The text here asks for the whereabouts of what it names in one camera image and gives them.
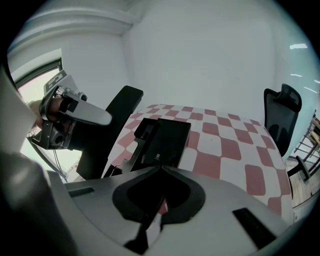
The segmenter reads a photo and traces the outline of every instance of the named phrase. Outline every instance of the black office chair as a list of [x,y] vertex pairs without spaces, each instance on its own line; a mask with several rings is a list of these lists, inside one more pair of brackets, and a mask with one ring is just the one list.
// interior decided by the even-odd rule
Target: black office chair
[[282,157],[288,150],[301,106],[300,94],[287,84],[282,84],[280,92],[264,90],[264,126]]

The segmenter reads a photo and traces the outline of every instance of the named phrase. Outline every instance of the wooden floor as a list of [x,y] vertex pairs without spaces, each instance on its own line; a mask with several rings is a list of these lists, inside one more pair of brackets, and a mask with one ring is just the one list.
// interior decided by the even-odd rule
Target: wooden floor
[[[287,171],[297,164],[298,162],[295,159],[288,158],[285,161]],[[305,165],[307,168],[311,167],[311,164],[306,163]],[[304,183],[299,172],[292,175],[290,180],[293,190],[292,207],[296,207],[311,198],[320,189],[320,170],[309,179],[307,184]]]

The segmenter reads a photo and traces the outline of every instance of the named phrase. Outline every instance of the checkered tablecloth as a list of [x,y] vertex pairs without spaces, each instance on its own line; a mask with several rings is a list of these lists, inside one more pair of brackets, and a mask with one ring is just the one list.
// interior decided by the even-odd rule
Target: checkered tablecloth
[[151,105],[130,116],[109,155],[108,164],[130,159],[137,145],[134,132],[143,118],[191,123],[179,168],[230,182],[270,210],[293,222],[289,178],[266,128],[255,120],[214,110]]

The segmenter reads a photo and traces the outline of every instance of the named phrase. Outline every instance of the chair headrest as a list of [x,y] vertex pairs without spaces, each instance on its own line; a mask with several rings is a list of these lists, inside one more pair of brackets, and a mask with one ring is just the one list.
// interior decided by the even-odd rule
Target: chair headrest
[[302,107],[300,94],[285,83],[282,84],[280,94],[274,99],[274,101],[286,106],[296,113],[299,113]]

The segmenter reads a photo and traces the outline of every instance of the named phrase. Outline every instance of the window frame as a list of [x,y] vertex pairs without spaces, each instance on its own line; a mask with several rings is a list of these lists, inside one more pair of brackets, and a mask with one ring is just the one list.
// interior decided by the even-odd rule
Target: window frame
[[[21,88],[22,86],[24,86],[26,83],[30,82],[31,80],[47,73],[50,72],[52,70],[55,70],[56,68],[59,69],[59,71],[61,71],[63,69],[62,66],[62,59],[57,59],[54,60],[52,62],[49,62],[47,64],[44,64],[30,72],[28,72],[27,74],[25,74],[24,76],[22,76],[21,78],[19,78],[17,81],[15,81],[15,86],[16,89],[18,90],[19,88]],[[60,170],[58,168],[58,166],[56,164],[54,164],[42,151],[42,149],[40,147],[38,147],[37,145],[32,143],[32,138],[28,137],[27,138],[28,142],[31,144],[31,146],[33,147],[33,149],[35,150],[35,152],[37,152],[37,154],[42,158],[42,160],[48,165],[50,166],[55,172],[60,174]]]

